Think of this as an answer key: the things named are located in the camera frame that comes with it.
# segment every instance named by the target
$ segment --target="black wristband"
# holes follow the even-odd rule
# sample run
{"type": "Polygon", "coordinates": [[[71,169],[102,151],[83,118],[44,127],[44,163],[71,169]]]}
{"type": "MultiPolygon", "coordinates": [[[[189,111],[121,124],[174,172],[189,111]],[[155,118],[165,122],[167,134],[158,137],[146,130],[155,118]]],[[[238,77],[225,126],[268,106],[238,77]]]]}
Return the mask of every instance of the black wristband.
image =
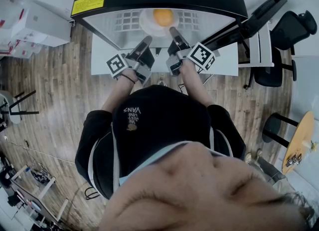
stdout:
{"type": "Polygon", "coordinates": [[[127,75],[121,74],[121,76],[126,77],[128,80],[130,80],[131,82],[133,82],[133,84],[135,84],[134,80],[132,80],[130,77],[127,77],[127,75]]]}

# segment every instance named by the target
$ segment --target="wooden round table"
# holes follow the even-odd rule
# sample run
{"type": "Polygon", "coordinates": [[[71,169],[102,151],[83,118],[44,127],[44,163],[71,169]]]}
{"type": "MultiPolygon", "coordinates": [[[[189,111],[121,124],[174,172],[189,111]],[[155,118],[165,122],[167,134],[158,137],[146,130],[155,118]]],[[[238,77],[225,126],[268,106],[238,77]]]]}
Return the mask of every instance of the wooden round table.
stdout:
{"type": "Polygon", "coordinates": [[[300,123],[286,118],[278,113],[274,113],[271,115],[263,130],[263,140],[265,142],[270,142],[272,140],[277,141],[281,145],[287,148],[286,155],[283,160],[283,167],[282,171],[283,174],[287,174],[288,172],[294,169],[295,165],[290,165],[287,167],[288,160],[291,159],[294,155],[297,157],[301,154],[301,160],[305,157],[306,150],[308,149],[304,146],[304,143],[311,143],[311,138],[314,132],[315,126],[315,117],[312,111],[308,111],[300,123]],[[296,131],[291,139],[291,142],[286,141],[285,139],[281,138],[277,135],[280,129],[280,123],[284,121],[288,124],[296,126],[296,131]]]}

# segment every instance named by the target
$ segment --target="black t-shirt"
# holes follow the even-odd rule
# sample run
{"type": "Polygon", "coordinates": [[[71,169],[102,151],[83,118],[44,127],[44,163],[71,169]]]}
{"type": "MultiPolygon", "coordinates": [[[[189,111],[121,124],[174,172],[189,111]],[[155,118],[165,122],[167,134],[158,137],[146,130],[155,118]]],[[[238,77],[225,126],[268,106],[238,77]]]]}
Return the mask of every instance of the black t-shirt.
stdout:
{"type": "MultiPolygon", "coordinates": [[[[227,137],[234,157],[243,159],[245,144],[222,107],[208,108],[190,97],[163,86],[151,86],[131,94],[116,109],[114,116],[103,110],[92,111],[84,122],[76,155],[79,173],[89,181],[88,162],[93,145],[94,184],[109,198],[113,193],[113,122],[120,161],[120,177],[127,176],[163,147],[180,141],[197,141],[210,147],[210,128],[227,137]]],[[[228,147],[219,136],[216,151],[227,154],[228,147]]]]}

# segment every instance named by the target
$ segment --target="wooden floor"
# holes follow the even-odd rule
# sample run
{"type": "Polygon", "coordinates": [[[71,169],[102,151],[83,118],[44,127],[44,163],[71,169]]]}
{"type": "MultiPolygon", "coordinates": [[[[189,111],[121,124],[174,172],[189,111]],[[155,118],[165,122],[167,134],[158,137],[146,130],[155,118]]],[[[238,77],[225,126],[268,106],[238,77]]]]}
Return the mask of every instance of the wooden floor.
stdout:
{"type": "MultiPolygon", "coordinates": [[[[36,167],[36,163],[42,163],[56,177],[56,184],[44,201],[57,214],[65,198],[73,200],[62,219],[75,230],[96,230],[107,203],[101,197],[85,200],[84,190],[89,185],[78,175],[73,163],[86,115],[103,105],[114,85],[109,75],[91,76],[91,44],[92,33],[77,25],[72,30],[69,44],[45,47],[31,60],[7,58],[0,62],[1,90],[12,95],[36,90],[35,97],[23,102],[21,109],[40,111],[39,115],[23,116],[19,125],[10,124],[0,134],[0,148],[17,169],[25,164],[36,167]],[[5,135],[9,141],[22,146],[27,140],[31,149],[41,153],[9,143],[4,139],[5,135]]],[[[243,53],[240,46],[240,60],[244,58],[243,53]]],[[[284,56],[284,62],[288,62],[288,53],[284,56]]],[[[244,90],[249,72],[249,69],[240,69],[238,77],[213,76],[205,87],[214,101],[229,111],[247,149],[255,152],[263,148],[264,157],[273,161],[279,145],[264,145],[261,128],[274,112],[288,115],[292,76],[284,71],[280,88],[266,88],[254,83],[251,89],[244,90]]],[[[151,84],[157,83],[159,78],[177,89],[177,78],[167,74],[153,74],[151,84]]],[[[25,185],[33,190],[35,181],[30,180],[25,185]]]]}

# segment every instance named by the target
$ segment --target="yellow warning label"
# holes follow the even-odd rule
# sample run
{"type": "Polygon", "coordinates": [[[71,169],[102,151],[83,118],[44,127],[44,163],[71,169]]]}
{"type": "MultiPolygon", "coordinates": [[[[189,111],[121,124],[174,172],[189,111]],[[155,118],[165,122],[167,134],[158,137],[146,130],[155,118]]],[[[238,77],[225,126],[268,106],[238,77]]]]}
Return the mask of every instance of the yellow warning label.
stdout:
{"type": "Polygon", "coordinates": [[[77,0],[74,2],[72,15],[103,7],[103,4],[104,0],[77,0]]]}

